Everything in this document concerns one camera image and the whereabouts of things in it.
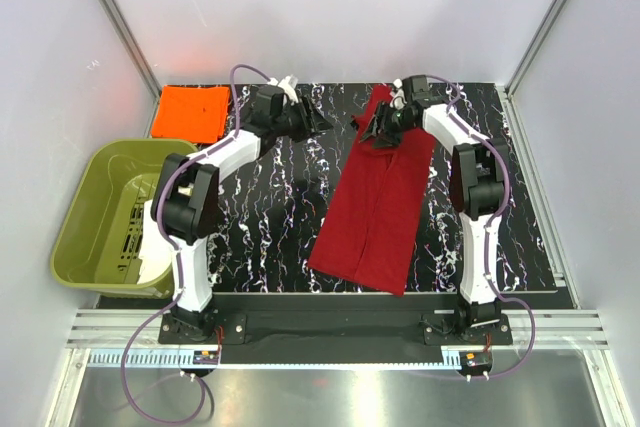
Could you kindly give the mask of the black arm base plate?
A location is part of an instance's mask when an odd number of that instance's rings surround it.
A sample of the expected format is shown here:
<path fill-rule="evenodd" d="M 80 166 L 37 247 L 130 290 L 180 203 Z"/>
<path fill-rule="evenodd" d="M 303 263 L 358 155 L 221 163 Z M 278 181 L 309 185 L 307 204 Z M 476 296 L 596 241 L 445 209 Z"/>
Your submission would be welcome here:
<path fill-rule="evenodd" d="M 220 347 L 222 362 L 283 368 L 355 368 L 367 364 L 419 365 L 453 350 L 513 345 L 509 320 L 454 330 L 452 293 L 241 294 L 214 296 L 202 332 L 164 316 L 162 344 Z"/>

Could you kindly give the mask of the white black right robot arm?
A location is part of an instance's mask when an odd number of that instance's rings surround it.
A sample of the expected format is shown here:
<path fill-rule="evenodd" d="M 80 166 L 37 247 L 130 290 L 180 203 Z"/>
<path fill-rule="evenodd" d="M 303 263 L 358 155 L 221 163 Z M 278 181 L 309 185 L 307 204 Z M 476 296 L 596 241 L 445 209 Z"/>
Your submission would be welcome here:
<path fill-rule="evenodd" d="M 508 147 L 460 117 L 458 86 L 441 79 L 447 93 L 435 95 L 434 79 L 413 75 L 395 80 L 391 99 L 376 106 L 361 140 L 371 140 L 377 149 L 392 148 L 421 130 L 450 155 L 449 199 L 462 226 L 464 265 L 453 319 L 435 330 L 472 344 L 501 321 L 496 264 L 499 227 L 511 193 Z"/>

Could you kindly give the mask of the red t shirt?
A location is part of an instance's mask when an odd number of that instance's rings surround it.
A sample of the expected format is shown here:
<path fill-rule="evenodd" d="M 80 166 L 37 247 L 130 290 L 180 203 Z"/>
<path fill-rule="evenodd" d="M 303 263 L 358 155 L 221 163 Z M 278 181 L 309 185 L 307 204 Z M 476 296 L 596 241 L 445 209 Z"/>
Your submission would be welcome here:
<path fill-rule="evenodd" d="M 405 292 L 436 141 L 416 129 L 396 148 L 362 141 L 364 129 L 391 89 L 376 85 L 315 240 L 308 267 L 401 296 Z"/>

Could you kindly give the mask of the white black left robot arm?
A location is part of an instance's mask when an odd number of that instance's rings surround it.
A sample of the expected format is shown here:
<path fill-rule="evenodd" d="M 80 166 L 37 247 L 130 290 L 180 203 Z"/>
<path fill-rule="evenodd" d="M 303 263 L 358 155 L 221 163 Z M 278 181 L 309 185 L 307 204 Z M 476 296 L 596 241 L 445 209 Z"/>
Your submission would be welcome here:
<path fill-rule="evenodd" d="M 217 227 L 219 184 L 263 157 L 282 137 L 301 142 L 332 128 L 293 87 L 264 85 L 255 103 L 237 114 L 229 135 L 188 156 L 166 157 L 150 217 L 171 253 L 174 294 L 163 312 L 170 331 L 196 343 L 217 333 L 206 244 Z"/>

